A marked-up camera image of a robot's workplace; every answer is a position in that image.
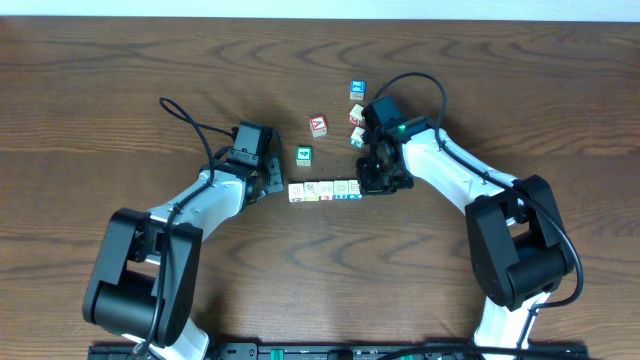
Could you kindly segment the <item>number 0 wooden block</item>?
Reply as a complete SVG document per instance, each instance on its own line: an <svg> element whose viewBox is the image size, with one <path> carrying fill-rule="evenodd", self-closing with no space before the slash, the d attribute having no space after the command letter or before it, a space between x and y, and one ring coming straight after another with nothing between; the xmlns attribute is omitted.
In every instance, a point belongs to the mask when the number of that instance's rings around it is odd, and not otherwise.
<svg viewBox="0 0 640 360"><path fill-rule="evenodd" d="M290 183L288 185L288 198L290 202L303 202L304 201L304 184Z"/></svg>

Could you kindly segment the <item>letter B wooden block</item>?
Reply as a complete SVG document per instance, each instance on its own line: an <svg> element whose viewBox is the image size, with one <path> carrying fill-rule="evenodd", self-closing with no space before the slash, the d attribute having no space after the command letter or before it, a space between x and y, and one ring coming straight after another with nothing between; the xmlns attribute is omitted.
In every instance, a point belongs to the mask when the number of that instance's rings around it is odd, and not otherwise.
<svg viewBox="0 0 640 360"><path fill-rule="evenodd" d="M360 189L360 183L357 180L348 181L348 198L349 199L361 199L362 193Z"/></svg>

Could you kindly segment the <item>red U 8 wooden block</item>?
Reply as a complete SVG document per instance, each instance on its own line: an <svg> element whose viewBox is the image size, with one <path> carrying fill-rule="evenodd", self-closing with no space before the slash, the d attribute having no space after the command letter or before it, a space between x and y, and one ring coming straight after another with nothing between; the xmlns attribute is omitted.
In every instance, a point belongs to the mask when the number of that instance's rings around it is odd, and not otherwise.
<svg viewBox="0 0 640 360"><path fill-rule="evenodd" d="M349 181L335 180L333 182L333 198L335 200L344 200L349 197Z"/></svg>

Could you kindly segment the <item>number 3 wooden block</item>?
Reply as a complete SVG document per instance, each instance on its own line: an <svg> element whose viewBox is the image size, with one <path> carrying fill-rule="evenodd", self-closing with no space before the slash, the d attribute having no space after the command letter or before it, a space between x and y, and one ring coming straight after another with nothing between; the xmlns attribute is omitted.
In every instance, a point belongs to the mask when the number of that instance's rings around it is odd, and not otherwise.
<svg viewBox="0 0 640 360"><path fill-rule="evenodd" d="M329 201L334 199L334 182L320 181L318 183L318 194L320 201Z"/></svg>

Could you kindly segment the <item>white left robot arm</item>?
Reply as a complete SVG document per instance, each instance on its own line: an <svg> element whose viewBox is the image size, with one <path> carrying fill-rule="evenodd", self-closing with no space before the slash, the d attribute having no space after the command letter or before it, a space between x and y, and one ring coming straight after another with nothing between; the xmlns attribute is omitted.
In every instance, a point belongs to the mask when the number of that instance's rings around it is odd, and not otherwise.
<svg viewBox="0 0 640 360"><path fill-rule="evenodd" d="M227 219L284 189L281 140L240 125L195 182L144 212L110 218L82 305L86 322L132 342L142 359L203 359L210 337L191 319L203 242Z"/></svg>

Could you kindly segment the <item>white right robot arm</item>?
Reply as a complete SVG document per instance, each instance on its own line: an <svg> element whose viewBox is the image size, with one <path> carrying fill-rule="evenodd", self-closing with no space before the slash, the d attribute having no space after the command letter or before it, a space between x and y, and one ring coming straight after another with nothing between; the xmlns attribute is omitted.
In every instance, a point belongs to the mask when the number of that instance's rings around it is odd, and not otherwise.
<svg viewBox="0 0 640 360"><path fill-rule="evenodd" d="M584 284L581 261L549 184L520 180L458 146L426 116L368 119L370 155L357 162L365 195L410 189L421 178L465 216L476 280L486 295L473 342L517 359L529 350L532 325L569 273Z"/></svg>

